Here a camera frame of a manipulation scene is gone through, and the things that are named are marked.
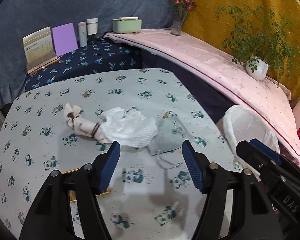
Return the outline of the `gold black cigarette box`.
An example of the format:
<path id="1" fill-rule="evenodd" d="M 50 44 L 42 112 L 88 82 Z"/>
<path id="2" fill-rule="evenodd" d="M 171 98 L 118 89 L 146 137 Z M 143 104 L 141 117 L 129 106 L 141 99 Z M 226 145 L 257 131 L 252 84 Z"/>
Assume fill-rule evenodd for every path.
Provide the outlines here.
<path id="1" fill-rule="evenodd" d="M 80 168 L 76 168 L 69 171 L 64 171 L 61 174 L 65 175 L 67 182 L 70 182 L 73 180 L 72 176 L 75 175 L 75 173 L 80 170 Z M 69 191 L 69 200 L 70 203 L 76 203 L 77 202 L 77 193 L 84 194 L 87 193 L 88 196 L 92 196 L 93 193 L 96 194 L 96 197 L 107 195 L 111 193 L 111 190 L 109 188 L 106 188 L 104 191 L 100 192 L 98 189 L 96 189 L 93 184 L 90 183 L 89 179 L 86 177 L 82 177 L 82 179 L 77 181 L 77 189 L 76 190 L 70 190 Z"/>

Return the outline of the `white textured paper towel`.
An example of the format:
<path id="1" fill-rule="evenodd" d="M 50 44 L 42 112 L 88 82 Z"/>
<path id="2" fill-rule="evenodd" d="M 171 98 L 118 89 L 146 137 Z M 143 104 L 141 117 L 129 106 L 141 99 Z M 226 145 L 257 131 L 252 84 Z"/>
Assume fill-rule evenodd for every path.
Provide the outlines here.
<path id="1" fill-rule="evenodd" d="M 142 148 L 148 146 L 158 134 L 154 118 L 146 118 L 140 111 L 115 107 L 101 114 L 100 128 L 109 142 L 117 141 L 122 146 Z"/>

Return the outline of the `white lined trash bin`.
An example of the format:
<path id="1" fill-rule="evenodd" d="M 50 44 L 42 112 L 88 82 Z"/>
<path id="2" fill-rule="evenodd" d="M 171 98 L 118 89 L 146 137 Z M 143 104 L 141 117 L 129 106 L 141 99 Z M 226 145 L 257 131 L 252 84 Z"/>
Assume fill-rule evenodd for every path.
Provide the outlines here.
<path id="1" fill-rule="evenodd" d="M 235 155 L 234 168 L 239 171 L 248 168 L 260 181 L 260 173 L 237 155 L 236 146 L 241 141 L 258 139 L 276 153 L 280 153 L 278 139 L 271 127 L 252 110 L 242 105 L 230 107 L 217 122 L 217 127 Z"/>

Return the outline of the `beige cloth roll with bands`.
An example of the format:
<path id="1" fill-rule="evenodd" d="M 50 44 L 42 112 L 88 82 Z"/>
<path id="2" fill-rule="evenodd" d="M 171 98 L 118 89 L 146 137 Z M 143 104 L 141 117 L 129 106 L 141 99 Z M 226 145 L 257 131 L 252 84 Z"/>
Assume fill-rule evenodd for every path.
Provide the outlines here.
<path id="1" fill-rule="evenodd" d="M 99 122 L 89 121 L 82 117 L 81 107 L 66 103 L 64 107 L 64 118 L 69 127 L 71 127 L 76 135 L 95 139 L 102 144 L 108 144 L 110 141 L 104 135 L 101 124 Z"/>

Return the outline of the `pink cloth cover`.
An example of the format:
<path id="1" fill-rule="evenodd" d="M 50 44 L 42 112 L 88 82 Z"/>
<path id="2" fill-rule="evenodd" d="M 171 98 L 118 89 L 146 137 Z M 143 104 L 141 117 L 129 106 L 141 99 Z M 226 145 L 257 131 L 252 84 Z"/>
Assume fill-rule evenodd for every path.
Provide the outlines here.
<path id="1" fill-rule="evenodd" d="M 300 139 L 285 91 L 266 77 L 256 81 L 231 55 L 187 33 L 172 35 L 168 29 L 142 29 L 138 33 L 105 34 L 163 57 L 192 72 L 238 105 L 253 110 L 275 132 L 294 163 L 300 165 Z"/>

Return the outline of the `dark blue patterned cloth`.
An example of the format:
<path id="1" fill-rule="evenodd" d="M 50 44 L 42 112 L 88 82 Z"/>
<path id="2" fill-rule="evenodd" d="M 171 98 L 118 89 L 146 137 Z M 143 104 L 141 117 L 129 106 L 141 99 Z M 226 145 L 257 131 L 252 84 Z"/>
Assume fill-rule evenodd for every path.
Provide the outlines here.
<path id="1" fill-rule="evenodd" d="M 74 77 L 141 67 L 138 48 L 101 38 L 95 44 L 64 54 L 58 62 L 39 72 L 27 75 L 25 91 Z"/>

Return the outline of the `green plant white pot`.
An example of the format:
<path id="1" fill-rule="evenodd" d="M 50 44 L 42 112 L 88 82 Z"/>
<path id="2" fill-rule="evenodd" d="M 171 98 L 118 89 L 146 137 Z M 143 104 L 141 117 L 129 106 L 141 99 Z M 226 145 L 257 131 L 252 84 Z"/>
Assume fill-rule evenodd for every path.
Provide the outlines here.
<path id="1" fill-rule="evenodd" d="M 222 42 L 233 63 L 254 73 L 263 61 L 277 73 L 277 81 L 283 76 L 290 77 L 293 71 L 300 74 L 300 47 L 289 39 L 296 28 L 291 19 L 263 5 L 255 9 L 248 5 L 218 7 L 216 17 L 222 16 L 234 23 Z"/>

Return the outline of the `purple notebook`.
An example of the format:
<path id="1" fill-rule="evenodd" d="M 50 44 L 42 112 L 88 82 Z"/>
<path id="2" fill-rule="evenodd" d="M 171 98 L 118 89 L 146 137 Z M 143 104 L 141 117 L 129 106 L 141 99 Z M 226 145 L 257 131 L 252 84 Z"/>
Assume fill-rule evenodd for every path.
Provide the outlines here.
<path id="1" fill-rule="evenodd" d="M 78 49 L 73 23 L 52 28 L 52 36 L 57 56 L 62 56 Z"/>

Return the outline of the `gold desk calendar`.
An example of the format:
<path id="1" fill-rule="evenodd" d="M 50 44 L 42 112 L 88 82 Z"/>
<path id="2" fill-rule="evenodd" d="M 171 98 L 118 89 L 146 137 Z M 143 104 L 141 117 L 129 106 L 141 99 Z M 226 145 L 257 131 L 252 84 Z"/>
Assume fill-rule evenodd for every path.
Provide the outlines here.
<path id="1" fill-rule="evenodd" d="M 50 27 L 23 37 L 23 47 L 27 61 L 26 69 L 29 75 L 59 59 L 53 47 Z"/>

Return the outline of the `tall white bottle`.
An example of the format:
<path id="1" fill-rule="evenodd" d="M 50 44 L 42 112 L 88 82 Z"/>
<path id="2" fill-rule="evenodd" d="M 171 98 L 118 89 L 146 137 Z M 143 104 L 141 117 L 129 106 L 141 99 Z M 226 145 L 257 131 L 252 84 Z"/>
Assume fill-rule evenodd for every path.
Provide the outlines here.
<path id="1" fill-rule="evenodd" d="M 78 22 L 79 46 L 87 46 L 87 22 Z"/>

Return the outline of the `green tissue box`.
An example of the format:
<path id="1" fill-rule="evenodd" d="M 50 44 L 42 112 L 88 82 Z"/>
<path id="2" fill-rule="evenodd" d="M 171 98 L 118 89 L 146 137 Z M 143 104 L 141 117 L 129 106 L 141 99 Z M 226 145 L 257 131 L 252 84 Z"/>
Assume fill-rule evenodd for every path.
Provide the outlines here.
<path id="1" fill-rule="evenodd" d="M 138 17 L 119 17 L 112 20 L 113 32 L 117 34 L 138 33 L 141 26 L 142 19 Z"/>

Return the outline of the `white jar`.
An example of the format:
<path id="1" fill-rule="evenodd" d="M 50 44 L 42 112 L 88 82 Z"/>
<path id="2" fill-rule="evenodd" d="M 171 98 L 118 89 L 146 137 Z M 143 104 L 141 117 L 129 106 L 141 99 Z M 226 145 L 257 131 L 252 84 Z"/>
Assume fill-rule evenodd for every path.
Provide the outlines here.
<path id="1" fill-rule="evenodd" d="M 87 19 L 87 32 L 88 35 L 95 35 L 98 33 L 98 18 Z"/>

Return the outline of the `glass vase red flowers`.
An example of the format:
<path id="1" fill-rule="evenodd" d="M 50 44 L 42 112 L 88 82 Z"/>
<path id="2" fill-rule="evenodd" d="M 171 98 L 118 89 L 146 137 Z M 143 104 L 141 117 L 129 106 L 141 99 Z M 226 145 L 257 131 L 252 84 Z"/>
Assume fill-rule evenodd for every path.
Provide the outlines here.
<path id="1" fill-rule="evenodd" d="M 174 18 L 171 34 L 174 36 L 181 35 L 181 28 L 187 16 L 187 13 L 196 7 L 194 0 L 168 0 L 174 7 Z"/>

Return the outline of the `blue grey sofa cover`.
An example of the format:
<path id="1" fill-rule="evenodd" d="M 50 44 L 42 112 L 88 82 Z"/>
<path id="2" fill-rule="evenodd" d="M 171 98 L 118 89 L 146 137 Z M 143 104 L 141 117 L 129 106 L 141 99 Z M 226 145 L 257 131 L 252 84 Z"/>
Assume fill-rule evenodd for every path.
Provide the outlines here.
<path id="1" fill-rule="evenodd" d="M 45 27 L 98 19 L 98 34 L 118 17 L 141 18 L 144 29 L 172 24 L 168 0 L 3 0 L 0 4 L 0 107 L 12 103 L 26 78 L 23 38 Z"/>

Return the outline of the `grey drawstring pouch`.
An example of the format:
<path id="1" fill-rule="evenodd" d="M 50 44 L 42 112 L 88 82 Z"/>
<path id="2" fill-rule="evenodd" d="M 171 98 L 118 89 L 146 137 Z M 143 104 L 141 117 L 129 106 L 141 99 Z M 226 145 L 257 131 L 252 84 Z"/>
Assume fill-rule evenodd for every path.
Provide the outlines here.
<path id="1" fill-rule="evenodd" d="M 156 156 L 157 164 L 164 170 L 179 167 L 182 163 L 174 164 L 162 154 L 180 149 L 185 140 L 192 141 L 190 133 L 176 115 L 161 119 L 157 124 L 158 133 L 147 146 L 151 156 Z"/>

